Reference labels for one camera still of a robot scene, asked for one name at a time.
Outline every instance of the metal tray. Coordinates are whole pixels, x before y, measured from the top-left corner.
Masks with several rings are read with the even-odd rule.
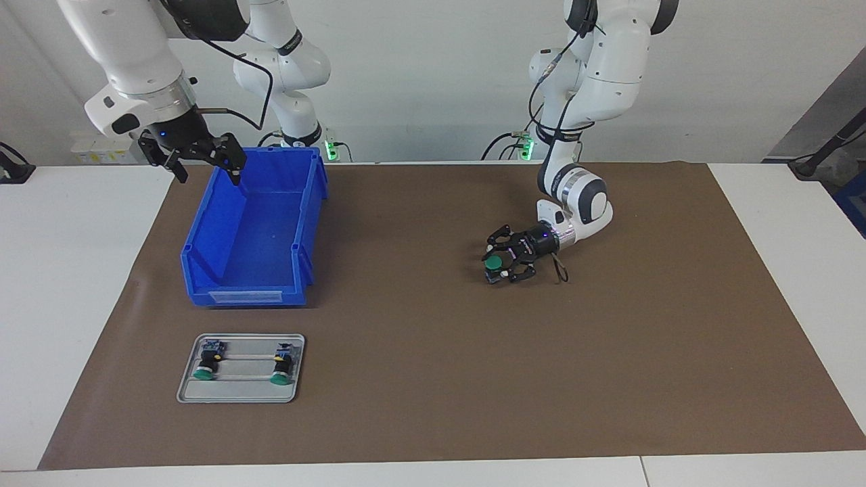
[[[223,359],[213,380],[193,376],[207,340],[225,343]],[[270,382],[274,371],[274,354],[281,343],[294,349],[289,383],[277,386]],[[178,389],[182,403],[282,403],[294,399],[301,373],[301,359],[306,339],[302,334],[201,334],[196,338]]]

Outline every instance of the green cap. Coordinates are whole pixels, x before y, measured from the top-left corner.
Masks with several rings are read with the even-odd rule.
[[[488,260],[484,261],[484,267],[486,267],[488,270],[502,269],[502,257],[500,257],[500,256],[488,257]]]
[[[277,386],[288,386],[288,377],[281,373],[275,373],[271,375],[271,384],[276,384]]]
[[[198,380],[213,380],[214,373],[200,368],[196,372],[193,372],[192,376]]]

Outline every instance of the table surface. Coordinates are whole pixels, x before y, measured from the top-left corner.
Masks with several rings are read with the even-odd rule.
[[[710,168],[863,429],[866,241],[819,184],[785,166]],[[0,186],[0,485],[866,484],[866,451],[33,472],[170,183],[150,167],[43,167]]]

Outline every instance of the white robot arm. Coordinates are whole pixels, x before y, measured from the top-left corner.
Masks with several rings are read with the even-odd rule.
[[[483,260],[489,282],[518,282],[534,276],[534,263],[591,237],[613,219],[607,185],[579,166],[573,154],[580,134],[598,121],[625,113],[640,90],[650,36],[674,19],[679,0],[565,0],[572,32],[566,49],[538,52],[530,63],[535,90],[544,96],[536,120],[539,138],[549,146],[538,175],[539,189],[556,203],[537,204],[538,224],[514,233],[508,225],[488,239]],[[496,253],[510,257],[504,265]]]
[[[285,0],[251,0],[250,8],[247,36],[272,49],[250,51],[247,59],[274,77],[271,107],[280,122],[283,145],[324,146],[325,130],[316,118],[313,103],[299,90],[324,85],[331,76],[330,61],[321,49],[304,39]],[[268,77],[263,72],[239,61],[235,61],[234,70],[238,84],[265,98]]]
[[[213,46],[214,41],[234,41],[247,33],[271,44],[275,50],[247,57],[260,61],[274,78],[274,106],[283,133],[311,142],[304,145],[318,140],[312,103],[295,90],[324,84],[330,63],[318,48],[302,41],[285,0],[57,3],[109,81],[85,104],[91,121],[105,135],[137,138],[152,165],[164,166],[182,182],[186,172],[179,160],[200,159],[223,168],[238,184],[246,155],[233,134],[214,137],[208,131],[202,113],[230,111],[198,108],[191,88],[195,80],[185,76],[168,49],[167,36],[201,39]],[[266,74],[242,62],[236,62],[235,72],[242,86],[266,97]]]

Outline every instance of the blue storage bin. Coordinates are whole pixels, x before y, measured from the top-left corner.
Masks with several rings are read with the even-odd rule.
[[[251,148],[241,184],[214,169],[181,264],[198,306],[298,306],[313,283],[327,176],[319,149]]]

